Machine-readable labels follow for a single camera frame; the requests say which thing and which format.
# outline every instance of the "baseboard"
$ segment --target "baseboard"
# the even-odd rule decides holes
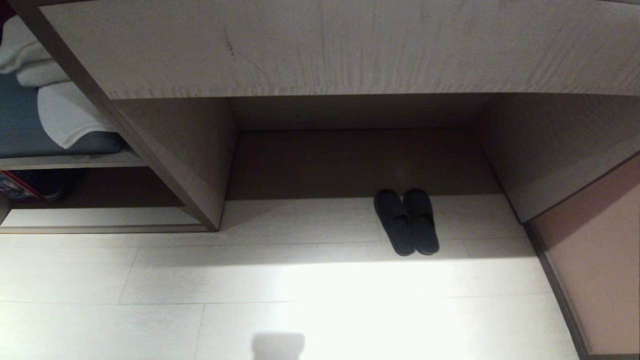
[[[544,244],[542,243],[534,227],[530,223],[526,222],[522,225],[524,226],[524,229],[527,232],[529,241],[531,241],[531,245],[536,251],[536,255],[540,260],[542,269],[544,269],[545,275],[547,276],[547,279],[549,280],[549,284],[551,285],[554,295],[556,296],[556,300],[560,305],[560,310],[562,311],[562,315],[564,317],[564,321],[566,322],[567,328],[569,328],[569,333],[571,334],[573,345],[575,346],[575,350],[578,353],[580,360],[638,360],[640,359],[640,354],[606,354],[606,355],[589,354],[587,343],[584,335],[582,334],[582,330],[580,329],[577,316],[575,315],[575,311],[573,310],[572,304],[566,295],[562,282],[556,275],[553,262],[549,258]]]

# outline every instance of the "pair of slippers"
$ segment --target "pair of slippers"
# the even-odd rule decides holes
[[[425,192],[409,190],[400,200],[393,190],[380,190],[374,205],[398,255],[408,256],[416,250],[423,255],[433,255],[440,250],[433,207]]]

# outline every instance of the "black slipper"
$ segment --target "black slipper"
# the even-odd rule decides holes
[[[407,256],[415,251],[409,228],[409,214],[404,210],[400,196],[393,190],[380,190],[373,201],[376,213],[385,228],[391,245],[398,255]]]
[[[423,255],[433,255],[438,252],[440,244],[436,235],[429,195],[422,190],[409,190],[404,195],[403,203],[409,213],[415,248]]]

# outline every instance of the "folded towel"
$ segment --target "folded towel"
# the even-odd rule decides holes
[[[16,72],[20,85],[39,88],[64,81],[71,81],[55,60],[42,60],[24,64]]]
[[[38,115],[47,135],[65,149],[92,131],[115,132],[109,121],[71,82],[41,88]]]
[[[0,45],[0,74],[19,69],[22,64],[51,59],[51,55],[17,16],[5,22]]]

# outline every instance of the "open shelf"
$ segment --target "open shelf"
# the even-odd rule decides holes
[[[147,167],[88,169],[64,198],[16,202],[0,233],[205,231]]]
[[[144,167],[130,147],[114,154],[33,156],[0,159],[0,170],[32,170],[47,168]]]

